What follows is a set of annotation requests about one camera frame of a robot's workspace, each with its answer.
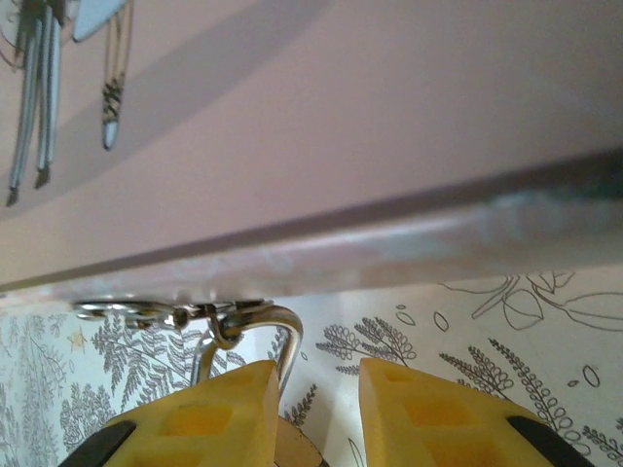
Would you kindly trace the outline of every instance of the wind chime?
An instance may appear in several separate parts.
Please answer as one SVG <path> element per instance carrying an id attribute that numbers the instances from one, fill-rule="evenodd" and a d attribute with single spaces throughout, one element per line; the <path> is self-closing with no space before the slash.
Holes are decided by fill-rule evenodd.
<path id="1" fill-rule="evenodd" d="M 7 206 L 18 202 L 30 143 L 39 116 L 35 188 L 50 181 L 55 159 L 62 45 L 81 43 L 108 24 L 102 89 L 102 145 L 110 150 L 119 129 L 128 67 L 133 0 L 0 0 L 0 54 L 23 69 L 18 139 Z"/>

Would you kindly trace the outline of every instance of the silver metal bar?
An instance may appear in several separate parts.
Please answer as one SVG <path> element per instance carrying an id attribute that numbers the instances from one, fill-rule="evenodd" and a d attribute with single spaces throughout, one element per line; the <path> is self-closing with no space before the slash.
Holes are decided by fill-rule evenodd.
<path id="1" fill-rule="evenodd" d="M 37 160 L 37 169 L 43 170 L 46 167 L 47 153 L 48 153 L 48 136 L 50 125 L 50 107 L 48 106 L 50 88 L 48 87 L 49 74 L 50 74 L 50 47 L 51 47 L 51 32 L 52 22 L 54 20 L 54 12 L 52 7 L 45 6 L 45 13 L 43 19 L 43 34 L 41 51 L 39 57 L 39 83 L 41 83 L 41 105 L 39 107 L 39 158 Z"/>
<path id="2" fill-rule="evenodd" d="M 61 26 L 54 14 L 54 6 L 46 6 L 44 15 L 41 62 L 41 114 L 39 136 L 39 177 L 35 188 L 50 181 L 50 165 L 55 159 L 58 95 L 60 91 L 60 33 Z"/>
<path id="3" fill-rule="evenodd" d="M 11 170 L 11 181 L 9 188 L 12 191 L 13 202 L 17 201 L 18 188 L 23 180 L 26 169 L 28 152 L 30 151 L 30 140 L 34 128 L 35 105 L 37 97 L 38 83 L 38 55 L 41 48 L 43 22 L 40 18 L 33 18 L 32 24 L 25 27 L 26 38 L 26 57 L 24 63 L 24 78 L 21 96 L 21 110 L 19 115 L 18 144 Z"/>

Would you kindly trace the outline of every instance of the botanical wallpaper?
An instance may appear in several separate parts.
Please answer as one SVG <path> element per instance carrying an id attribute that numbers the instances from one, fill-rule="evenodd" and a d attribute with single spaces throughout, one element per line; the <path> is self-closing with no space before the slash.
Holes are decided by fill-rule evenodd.
<path id="1" fill-rule="evenodd" d="M 358 363 L 378 357 L 525 406 L 595 465 L 623 467 L 622 268 L 275 300 L 305 327 L 281 414 L 331 466 L 365 465 Z M 131 331 L 64 304 L 7 312 L 0 459 L 56 466 L 110 417 L 186 387 L 204 329 Z M 285 338 L 250 332 L 213 374 L 276 359 Z"/>

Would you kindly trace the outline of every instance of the metal rod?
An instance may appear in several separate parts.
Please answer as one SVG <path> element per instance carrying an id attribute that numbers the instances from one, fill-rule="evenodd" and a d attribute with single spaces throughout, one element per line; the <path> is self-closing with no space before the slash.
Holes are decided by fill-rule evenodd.
<path id="1" fill-rule="evenodd" d="M 250 329 L 277 326 L 286 330 L 287 339 L 277 361 L 279 393 L 282 394 L 303 339 L 303 325 L 297 314 L 283 306 L 260 305 L 225 315 L 220 320 L 220 326 L 224 336 L 231 342 L 235 342 L 232 343 L 231 348 L 237 344 L 242 332 Z M 209 378 L 212 360 L 219 348 L 222 347 L 217 343 L 216 333 L 210 326 L 195 350 L 191 384 L 197 384 Z"/>

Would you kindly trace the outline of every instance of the metal clip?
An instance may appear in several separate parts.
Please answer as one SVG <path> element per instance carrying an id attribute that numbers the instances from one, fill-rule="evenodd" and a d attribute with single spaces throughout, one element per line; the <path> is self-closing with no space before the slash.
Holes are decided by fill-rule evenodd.
<path id="1" fill-rule="evenodd" d="M 241 308 L 220 318 L 216 314 L 209 318 L 209 327 L 200 339 L 193 357 L 191 385 L 209 378 L 214 354 L 219 348 L 234 348 L 240 342 L 242 333 L 249 329 L 277 326 L 287 332 L 287 339 L 277 361 L 279 393 L 282 394 L 303 339 L 303 325 L 297 314 L 291 309 L 267 302 Z"/>
<path id="2" fill-rule="evenodd" d="M 166 305 L 139 301 L 78 302 L 73 310 L 81 319 L 100 320 L 108 314 L 124 316 L 131 329 L 160 329 L 180 331 L 191 321 L 207 319 L 208 328 L 200 339 L 193 357 L 191 384 L 209 378 L 217 350 L 231 350 L 241 340 L 242 333 L 265 326 L 284 328 L 287 339 L 277 361 L 279 392 L 283 393 L 303 338 L 303 325 L 291 309 L 270 301 L 227 302 L 204 305 Z"/>

